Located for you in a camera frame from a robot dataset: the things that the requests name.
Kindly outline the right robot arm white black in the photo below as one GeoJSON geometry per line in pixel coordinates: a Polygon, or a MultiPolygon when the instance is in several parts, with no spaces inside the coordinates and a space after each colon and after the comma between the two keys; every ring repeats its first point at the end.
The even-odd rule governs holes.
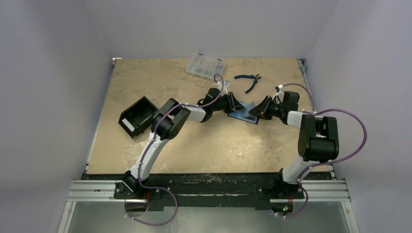
{"type": "Polygon", "coordinates": [[[339,154],[337,119],[299,112],[299,99],[297,92],[287,91],[282,101],[266,96],[258,106],[249,110],[249,114],[260,119],[276,117],[285,125],[299,129],[298,156],[281,169],[280,180],[273,184],[273,192],[280,198],[291,193],[292,185],[298,185],[315,165],[334,160],[339,154]]]}

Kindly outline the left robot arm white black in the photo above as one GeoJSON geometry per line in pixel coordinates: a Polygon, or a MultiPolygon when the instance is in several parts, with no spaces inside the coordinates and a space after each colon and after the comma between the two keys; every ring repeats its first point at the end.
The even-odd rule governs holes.
{"type": "Polygon", "coordinates": [[[210,88],[204,98],[196,104],[180,103],[170,98],[157,108],[147,97],[142,97],[135,104],[124,110],[119,124],[131,138],[150,130],[149,138],[136,163],[125,172],[122,183],[126,193],[134,199],[143,196],[145,182],[164,146],[174,139],[187,121],[204,123],[214,112],[226,114],[245,110],[232,92],[225,93],[217,88],[210,88]]]}

